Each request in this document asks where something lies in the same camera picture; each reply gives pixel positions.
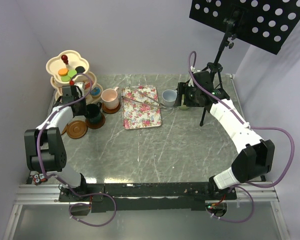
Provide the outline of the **light green mug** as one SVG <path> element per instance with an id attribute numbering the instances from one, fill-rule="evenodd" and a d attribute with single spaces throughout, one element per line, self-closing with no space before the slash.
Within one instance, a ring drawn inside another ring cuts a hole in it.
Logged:
<path id="1" fill-rule="evenodd" d="M 181 104 L 180 106 L 178 106 L 178 108 L 182 111 L 186 111 L 188 110 L 190 107 L 189 106 L 186 106 L 185 104 Z"/>

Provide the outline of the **green toy macaron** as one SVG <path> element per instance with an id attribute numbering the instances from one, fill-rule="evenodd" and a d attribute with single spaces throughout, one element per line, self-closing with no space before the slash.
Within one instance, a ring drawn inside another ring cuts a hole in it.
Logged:
<path id="1" fill-rule="evenodd" d="M 67 72 L 67 75 L 69 77 L 74 77 L 75 75 L 77 74 L 76 70 L 75 69 L 70 69 L 68 72 Z"/>
<path id="2" fill-rule="evenodd" d="M 69 82 L 71 80 L 71 77 L 68 75 L 64 75 L 64 76 L 61 76 L 60 79 L 63 83 L 65 83 L 65 82 Z"/>

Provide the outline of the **pink toy cake slice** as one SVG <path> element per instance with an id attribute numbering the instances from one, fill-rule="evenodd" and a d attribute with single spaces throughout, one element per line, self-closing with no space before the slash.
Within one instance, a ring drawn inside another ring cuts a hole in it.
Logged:
<path id="1" fill-rule="evenodd" d="M 91 82 L 91 81 L 86 81 L 85 82 L 85 86 L 84 86 L 84 89 L 86 90 L 86 89 L 89 89 L 89 88 L 91 88 L 91 86 L 93 85 L 93 82 Z"/>

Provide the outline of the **orange toy macaron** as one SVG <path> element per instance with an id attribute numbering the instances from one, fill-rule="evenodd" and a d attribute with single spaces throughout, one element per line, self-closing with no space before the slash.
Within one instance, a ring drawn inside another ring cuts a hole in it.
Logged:
<path id="1" fill-rule="evenodd" d="M 58 75 L 61 77 L 67 76 L 69 70 L 67 68 L 61 68 L 58 70 Z"/>

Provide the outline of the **light blue mug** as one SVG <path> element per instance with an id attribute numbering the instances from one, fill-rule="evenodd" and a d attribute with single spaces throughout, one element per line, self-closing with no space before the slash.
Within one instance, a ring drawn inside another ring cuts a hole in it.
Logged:
<path id="1" fill-rule="evenodd" d="M 177 91 L 173 89 L 166 89 L 162 93 L 162 103 L 167 108 L 172 108 L 177 99 Z"/>

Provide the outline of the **cream three-tier dessert stand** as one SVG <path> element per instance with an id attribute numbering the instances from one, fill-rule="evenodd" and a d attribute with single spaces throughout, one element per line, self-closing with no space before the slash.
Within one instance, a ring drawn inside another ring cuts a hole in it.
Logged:
<path id="1" fill-rule="evenodd" d="M 90 71 L 89 62 L 75 50 L 65 50 L 52 57 L 46 63 L 50 74 L 50 84 L 55 89 L 54 98 L 62 95 L 62 87 L 69 86 L 71 81 L 87 94 L 86 103 L 96 104 L 101 100 L 103 87 L 97 83 L 96 75 Z"/>

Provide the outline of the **blue frosted toy donut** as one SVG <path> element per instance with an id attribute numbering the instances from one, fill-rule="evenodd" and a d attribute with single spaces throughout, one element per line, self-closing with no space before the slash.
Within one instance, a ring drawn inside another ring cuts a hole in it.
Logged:
<path id="1" fill-rule="evenodd" d="M 90 95 L 93 97 L 93 98 L 97 98 L 101 95 L 101 89 L 99 87 L 95 87 L 91 90 L 90 92 Z"/>

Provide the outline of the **black toy cookie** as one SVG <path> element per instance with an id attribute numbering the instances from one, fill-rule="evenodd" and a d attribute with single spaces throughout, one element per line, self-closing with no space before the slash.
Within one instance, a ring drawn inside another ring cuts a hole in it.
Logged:
<path id="1" fill-rule="evenodd" d="M 83 67 L 83 66 L 77 66 L 76 68 L 75 68 L 75 71 L 77 72 L 77 73 L 84 73 L 85 72 L 85 68 Z"/>

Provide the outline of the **dark green mug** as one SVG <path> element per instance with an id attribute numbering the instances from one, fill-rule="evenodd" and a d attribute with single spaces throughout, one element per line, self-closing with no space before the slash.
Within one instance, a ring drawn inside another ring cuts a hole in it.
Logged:
<path id="1" fill-rule="evenodd" d="M 98 102 L 96 104 L 91 103 L 86 106 L 87 112 L 85 118 L 88 119 L 91 123 L 98 123 L 101 120 L 101 108 L 102 103 Z"/>

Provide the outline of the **metal serving tongs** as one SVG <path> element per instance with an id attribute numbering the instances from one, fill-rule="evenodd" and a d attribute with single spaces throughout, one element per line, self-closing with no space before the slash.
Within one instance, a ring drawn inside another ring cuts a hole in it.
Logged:
<path id="1" fill-rule="evenodd" d="M 142 96 L 142 100 L 134 99 L 132 97 L 128 97 L 126 95 L 122 95 L 121 98 L 135 102 L 140 105 L 147 105 L 153 108 L 158 108 L 158 109 L 168 109 L 167 106 L 165 106 L 163 103 L 159 102 L 158 100 L 154 99 L 153 97 L 150 97 L 149 95 L 143 93 L 142 91 L 138 90 L 137 88 L 134 88 L 132 86 L 128 87 L 129 90 L 131 90 L 131 93 L 138 93 L 140 96 Z"/>

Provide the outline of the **brown wooden coaster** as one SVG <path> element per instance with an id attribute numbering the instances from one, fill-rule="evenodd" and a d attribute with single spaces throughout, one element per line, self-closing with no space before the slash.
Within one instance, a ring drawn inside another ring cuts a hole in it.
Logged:
<path id="1" fill-rule="evenodd" d="M 101 114 L 101 120 L 98 123 L 91 123 L 88 119 L 85 120 L 85 124 L 90 129 L 99 129 L 101 128 L 106 122 L 105 115 Z"/>
<path id="2" fill-rule="evenodd" d="M 80 139 L 88 131 L 88 127 L 85 122 L 81 120 L 72 121 L 67 125 L 66 133 L 71 139 Z"/>
<path id="3" fill-rule="evenodd" d="M 102 111 L 106 114 L 115 114 L 120 110 L 120 108 L 121 108 L 121 103 L 120 102 L 118 103 L 117 107 L 113 108 L 113 109 L 107 108 L 104 102 L 101 105 Z"/>
<path id="4" fill-rule="evenodd" d="M 64 127 L 63 131 L 61 132 L 61 136 L 64 135 L 67 132 L 67 128 L 68 128 L 68 125 L 66 125 Z"/>

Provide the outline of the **pink mug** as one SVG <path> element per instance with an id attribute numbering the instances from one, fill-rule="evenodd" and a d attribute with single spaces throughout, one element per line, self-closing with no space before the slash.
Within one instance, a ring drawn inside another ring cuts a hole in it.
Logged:
<path id="1" fill-rule="evenodd" d="M 119 105 L 119 87 L 105 89 L 101 94 L 101 99 L 105 107 L 109 110 L 113 110 Z"/>

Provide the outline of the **floral serving tray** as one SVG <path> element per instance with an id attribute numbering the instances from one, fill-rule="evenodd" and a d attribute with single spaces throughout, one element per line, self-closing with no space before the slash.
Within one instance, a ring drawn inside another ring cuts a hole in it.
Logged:
<path id="1" fill-rule="evenodd" d="M 131 93 L 128 87 L 121 90 L 121 96 L 132 97 L 133 99 L 142 100 L 138 93 Z M 158 99 L 157 89 L 153 85 L 132 86 L 148 96 Z M 144 104 L 138 104 L 122 98 L 122 118 L 123 127 L 126 130 L 155 128 L 162 125 L 162 116 L 160 108 L 150 107 Z"/>

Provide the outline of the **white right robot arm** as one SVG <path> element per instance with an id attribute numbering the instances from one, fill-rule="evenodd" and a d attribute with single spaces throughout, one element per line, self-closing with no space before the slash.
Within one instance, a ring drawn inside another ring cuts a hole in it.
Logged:
<path id="1" fill-rule="evenodd" d="M 221 124 L 238 153 L 228 169 L 210 178 L 208 193 L 217 200 L 226 193 L 226 188 L 270 172 L 275 145 L 251 129 L 227 92 L 223 88 L 214 88 L 207 70 L 192 72 L 191 80 L 193 84 L 178 83 L 175 104 L 203 107 Z"/>

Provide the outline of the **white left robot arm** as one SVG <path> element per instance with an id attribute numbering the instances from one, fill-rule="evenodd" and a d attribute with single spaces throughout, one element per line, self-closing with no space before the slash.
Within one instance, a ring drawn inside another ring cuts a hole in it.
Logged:
<path id="1" fill-rule="evenodd" d="M 35 183 L 55 178 L 62 184 L 62 190 L 70 192 L 77 201 L 85 200 L 89 189 L 85 177 L 67 164 L 61 133 L 75 116 L 86 113 L 86 97 L 82 88 L 68 85 L 62 88 L 62 95 L 47 119 L 24 133 L 26 164 L 30 171 L 37 172 Z"/>

